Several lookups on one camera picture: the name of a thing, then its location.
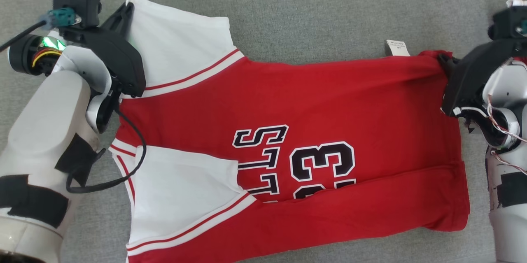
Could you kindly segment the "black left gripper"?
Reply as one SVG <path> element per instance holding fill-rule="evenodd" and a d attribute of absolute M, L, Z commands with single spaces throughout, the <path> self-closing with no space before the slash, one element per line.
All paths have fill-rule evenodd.
<path fill-rule="evenodd" d="M 100 26 L 101 28 L 64 28 L 64 40 L 77 46 L 63 51 L 65 69 L 86 78 L 96 91 L 108 94 L 115 78 L 122 93 L 141 97 L 146 78 L 140 53 L 126 40 L 134 13 L 134 3 L 121 4 Z"/>

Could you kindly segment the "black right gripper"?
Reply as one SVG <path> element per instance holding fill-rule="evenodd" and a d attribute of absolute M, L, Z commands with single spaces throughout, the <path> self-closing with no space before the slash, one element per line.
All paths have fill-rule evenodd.
<path fill-rule="evenodd" d="M 469 107 L 482 86 L 510 57 L 526 56 L 526 40 L 493 40 L 477 46 L 463 59 L 439 54 L 437 60 L 448 78 L 441 110 L 454 116 L 456 107 Z"/>

